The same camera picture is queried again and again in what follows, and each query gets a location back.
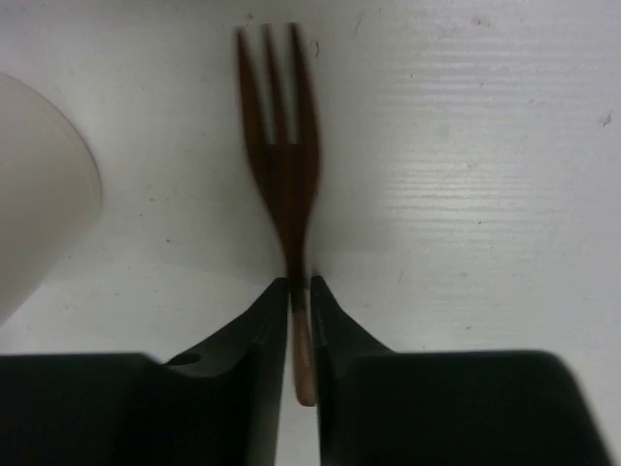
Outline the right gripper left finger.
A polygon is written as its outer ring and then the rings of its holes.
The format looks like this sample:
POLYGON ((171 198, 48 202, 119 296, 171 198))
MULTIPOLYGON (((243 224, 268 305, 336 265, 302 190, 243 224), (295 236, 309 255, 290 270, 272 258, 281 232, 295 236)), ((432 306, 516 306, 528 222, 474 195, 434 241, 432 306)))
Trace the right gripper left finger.
POLYGON ((5 465, 272 465, 288 285, 165 363, 140 353, 1 360, 5 465))

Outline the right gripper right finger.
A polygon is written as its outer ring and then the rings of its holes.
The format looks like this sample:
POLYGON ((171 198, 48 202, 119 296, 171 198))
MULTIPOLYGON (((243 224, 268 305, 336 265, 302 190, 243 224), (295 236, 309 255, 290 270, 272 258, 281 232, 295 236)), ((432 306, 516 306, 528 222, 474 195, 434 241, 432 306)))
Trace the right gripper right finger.
POLYGON ((569 368, 540 350, 397 352, 310 283, 324 465, 608 465, 569 368))

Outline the brown wooden fork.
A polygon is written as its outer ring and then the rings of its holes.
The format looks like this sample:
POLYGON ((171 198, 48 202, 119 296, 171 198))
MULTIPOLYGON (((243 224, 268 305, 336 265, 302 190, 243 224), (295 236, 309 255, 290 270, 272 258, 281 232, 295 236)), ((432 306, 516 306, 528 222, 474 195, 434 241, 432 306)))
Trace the brown wooden fork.
POLYGON ((305 247, 311 211, 319 185, 319 128, 311 74, 297 23, 289 25, 295 80, 297 140, 290 139, 272 31, 263 27, 271 89, 274 140, 263 121, 258 84, 245 32, 237 31, 237 57, 246 160, 278 233, 289 285, 293 377, 300 405, 316 405, 316 382, 305 286, 305 247))

